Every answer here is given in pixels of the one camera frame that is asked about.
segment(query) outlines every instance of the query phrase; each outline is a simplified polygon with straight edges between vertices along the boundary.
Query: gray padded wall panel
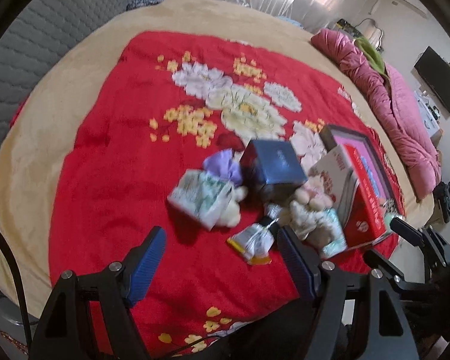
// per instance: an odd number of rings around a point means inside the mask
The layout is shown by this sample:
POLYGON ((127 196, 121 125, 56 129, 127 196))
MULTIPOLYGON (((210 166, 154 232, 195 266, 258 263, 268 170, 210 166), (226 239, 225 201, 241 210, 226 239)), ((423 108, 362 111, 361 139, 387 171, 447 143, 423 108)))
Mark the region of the gray padded wall panel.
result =
POLYGON ((32 0, 0 39, 0 144, 18 105, 68 50, 130 0, 32 0))

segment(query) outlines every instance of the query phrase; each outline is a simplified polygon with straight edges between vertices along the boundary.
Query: beige mattress cover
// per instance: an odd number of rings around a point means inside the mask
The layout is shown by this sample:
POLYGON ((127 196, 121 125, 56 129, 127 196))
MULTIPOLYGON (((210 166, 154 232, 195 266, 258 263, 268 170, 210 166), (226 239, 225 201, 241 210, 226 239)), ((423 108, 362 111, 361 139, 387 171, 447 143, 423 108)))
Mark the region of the beige mattress cover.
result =
MULTIPOLYGON (((420 227, 433 199, 416 201, 407 173, 356 86, 309 43, 311 34, 280 19, 217 0, 165 0, 118 15, 69 51, 39 82, 0 149, 0 230, 17 259, 29 312, 39 317, 51 291, 48 234, 63 159, 122 50, 146 30, 241 40, 302 61, 341 82, 375 128, 403 190, 407 221, 420 227)), ((0 290, 15 303, 0 252, 0 290)))

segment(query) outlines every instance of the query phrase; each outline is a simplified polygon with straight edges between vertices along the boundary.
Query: dark blue gift box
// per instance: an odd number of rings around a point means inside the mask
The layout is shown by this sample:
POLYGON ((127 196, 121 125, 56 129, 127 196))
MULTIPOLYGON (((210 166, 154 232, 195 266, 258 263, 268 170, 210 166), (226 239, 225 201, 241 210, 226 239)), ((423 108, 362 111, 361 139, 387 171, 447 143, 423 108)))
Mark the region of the dark blue gift box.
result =
POLYGON ((263 202, 282 202, 307 181, 290 142, 254 139, 240 159, 246 184, 263 202))

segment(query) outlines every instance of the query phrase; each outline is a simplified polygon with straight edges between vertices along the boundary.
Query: wall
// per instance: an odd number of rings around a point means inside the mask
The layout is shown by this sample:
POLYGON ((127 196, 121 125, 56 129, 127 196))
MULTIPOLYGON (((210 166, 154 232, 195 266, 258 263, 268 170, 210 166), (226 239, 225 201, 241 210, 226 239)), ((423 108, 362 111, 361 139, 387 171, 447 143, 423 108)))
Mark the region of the wall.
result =
MULTIPOLYGON (((429 14, 425 19, 401 3, 394 5, 394 0, 381 0, 374 14, 369 14, 377 0, 346 0, 342 17, 357 25, 366 17, 372 17, 384 30, 382 45, 383 58, 402 73, 412 90, 426 89, 420 77, 413 69, 419 55, 430 46, 440 56, 450 62, 450 38, 442 26, 429 14)), ((442 179, 450 180, 450 115, 435 100, 443 117, 440 126, 444 135, 439 144, 442 152, 442 179)), ((442 234, 450 242, 450 223, 442 229, 442 234)))

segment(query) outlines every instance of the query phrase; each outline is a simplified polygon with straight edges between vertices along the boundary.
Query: red box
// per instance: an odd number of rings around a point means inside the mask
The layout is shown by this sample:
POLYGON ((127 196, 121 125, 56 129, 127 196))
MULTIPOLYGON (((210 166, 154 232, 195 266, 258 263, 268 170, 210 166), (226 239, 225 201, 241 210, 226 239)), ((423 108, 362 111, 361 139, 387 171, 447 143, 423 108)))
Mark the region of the red box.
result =
POLYGON ((350 249, 370 245, 384 235, 378 198, 353 146, 337 145, 309 173, 322 176, 350 249))

